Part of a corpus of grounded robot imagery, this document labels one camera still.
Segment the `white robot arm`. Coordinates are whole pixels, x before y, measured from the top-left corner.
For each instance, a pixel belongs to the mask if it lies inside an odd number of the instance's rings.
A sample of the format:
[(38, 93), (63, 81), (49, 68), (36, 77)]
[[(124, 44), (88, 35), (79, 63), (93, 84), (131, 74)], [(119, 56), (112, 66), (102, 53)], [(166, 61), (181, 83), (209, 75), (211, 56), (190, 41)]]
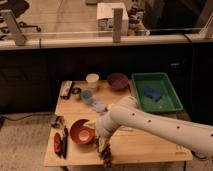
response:
[(134, 97), (121, 98), (95, 121), (97, 134), (102, 138), (111, 138), (119, 127), (127, 126), (213, 157), (213, 126), (146, 113), (137, 106)]

